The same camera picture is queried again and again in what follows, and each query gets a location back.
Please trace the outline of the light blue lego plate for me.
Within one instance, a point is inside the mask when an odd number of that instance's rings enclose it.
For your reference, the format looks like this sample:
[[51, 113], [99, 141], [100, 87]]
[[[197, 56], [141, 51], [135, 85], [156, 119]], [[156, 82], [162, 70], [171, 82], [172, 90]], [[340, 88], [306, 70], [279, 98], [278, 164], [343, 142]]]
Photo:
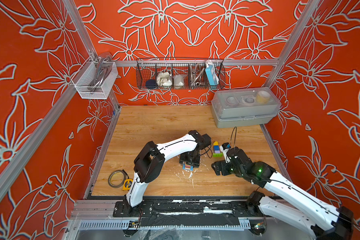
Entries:
[[184, 164], [183, 165], [183, 170], [186, 170], [186, 171], [193, 171], [194, 167], [191, 166], [191, 165], [187, 165], [187, 164]]

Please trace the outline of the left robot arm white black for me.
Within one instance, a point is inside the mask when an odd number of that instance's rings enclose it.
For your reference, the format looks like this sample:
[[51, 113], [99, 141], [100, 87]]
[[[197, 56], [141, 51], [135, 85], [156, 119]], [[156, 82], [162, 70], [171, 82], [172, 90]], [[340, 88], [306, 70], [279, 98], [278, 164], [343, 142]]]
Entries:
[[200, 166], [200, 151], [207, 150], [212, 144], [211, 137], [201, 135], [198, 131], [189, 131], [183, 137], [164, 143], [146, 143], [134, 160], [134, 178], [128, 193], [124, 196], [124, 204], [135, 208], [143, 201], [148, 184], [161, 173], [164, 163], [179, 156], [179, 163], [190, 169]]

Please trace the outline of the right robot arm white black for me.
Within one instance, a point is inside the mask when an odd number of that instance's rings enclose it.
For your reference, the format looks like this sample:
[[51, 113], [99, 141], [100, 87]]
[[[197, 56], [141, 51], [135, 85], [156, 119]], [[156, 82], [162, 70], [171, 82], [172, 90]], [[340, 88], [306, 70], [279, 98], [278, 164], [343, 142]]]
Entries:
[[264, 162], [252, 162], [246, 153], [229, 143], [220, 146], [224, 160], [212, 164], [216, 175], [235, 175], [266, 189], [288, 202], [278, 203], [254, 191], [247, 199], [251, 215], [261, 213], [279, 219], [310, 235], [315, 240], [350, 240], [354, 214], [346, 207], [335, 207], [293, 184]]

